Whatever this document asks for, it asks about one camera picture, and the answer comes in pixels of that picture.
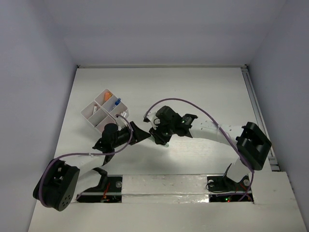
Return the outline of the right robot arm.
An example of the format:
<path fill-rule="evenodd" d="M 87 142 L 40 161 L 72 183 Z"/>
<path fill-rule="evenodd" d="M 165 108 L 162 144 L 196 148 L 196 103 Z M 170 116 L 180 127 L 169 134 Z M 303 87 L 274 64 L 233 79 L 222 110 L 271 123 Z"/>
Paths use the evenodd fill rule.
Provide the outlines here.
<path fill-rule="evenodd" d="M 234 189 L 250 172 L 263 169 L 272 143 L 253 122 L 244 126 L 218 124 L 196 115 L 179 115 L 169 106 L 148 112 L 145 122 L 151 123 L 149 130 L 158 145 L 167 144 L 173 135 L 206 139 L 229 145 L 236 149 L 238 158 L 231 163 L 222 178 L 226 189 Z"/>

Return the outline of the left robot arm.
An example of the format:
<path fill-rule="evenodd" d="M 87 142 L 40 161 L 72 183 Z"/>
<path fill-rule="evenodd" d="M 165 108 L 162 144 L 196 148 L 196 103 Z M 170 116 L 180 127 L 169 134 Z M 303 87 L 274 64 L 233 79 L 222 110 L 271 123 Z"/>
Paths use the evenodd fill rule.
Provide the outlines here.
<path fill-rule="evenodd" d="M 33 198 L 47 208 L 63 211 L 74 198 L 79 177 L 94 170 L 99 174 L 91 177 L 93 190 L 101 191 L 107 185 L 107 172 L 101 166 L 124 150 L 151 137 L 131 121 L 127 126 L 118 129 L 115 123 L 105 125 L 101 138 L 93 149 L 99 153 L 70 153 L 52 159 L 33 190 Z"/>

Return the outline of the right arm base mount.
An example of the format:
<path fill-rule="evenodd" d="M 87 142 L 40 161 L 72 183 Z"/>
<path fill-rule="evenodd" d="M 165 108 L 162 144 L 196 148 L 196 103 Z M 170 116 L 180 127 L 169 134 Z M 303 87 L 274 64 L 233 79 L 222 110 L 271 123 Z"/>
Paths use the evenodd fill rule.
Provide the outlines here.
<path fill-rule="evenodd" d="M 206 190 L 209 194 L 210 202 L 254 202 L 250 187 L 249 175 L 245 175 L 239 182 L 235 182 L 227 177 L 230 164 L 223 175 L 207 176 Z"/>

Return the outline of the small spray bottle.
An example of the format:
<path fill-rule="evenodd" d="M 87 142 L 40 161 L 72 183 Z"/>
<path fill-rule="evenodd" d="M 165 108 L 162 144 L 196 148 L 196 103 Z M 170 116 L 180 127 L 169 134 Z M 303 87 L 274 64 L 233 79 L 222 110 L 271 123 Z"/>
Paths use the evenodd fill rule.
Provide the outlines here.
<path fill-rule="evenodd" d="M 115 102 L 114 105 L 112 106 L 112 108 L 115 108 L 116 106 L 118 106 L 121 103 L 121 98 L 118 98 Z"/>

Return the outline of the orange cap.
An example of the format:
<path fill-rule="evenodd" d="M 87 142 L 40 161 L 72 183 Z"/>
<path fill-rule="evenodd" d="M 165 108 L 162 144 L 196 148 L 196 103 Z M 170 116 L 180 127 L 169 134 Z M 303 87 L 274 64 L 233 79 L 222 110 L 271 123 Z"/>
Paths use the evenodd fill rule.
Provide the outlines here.
<path fill-rule="evenodd" d="M 110 92 L 105 92 L 104 94 L 104 101 L 108 101 L 112 97 L 112 94 Z"/>

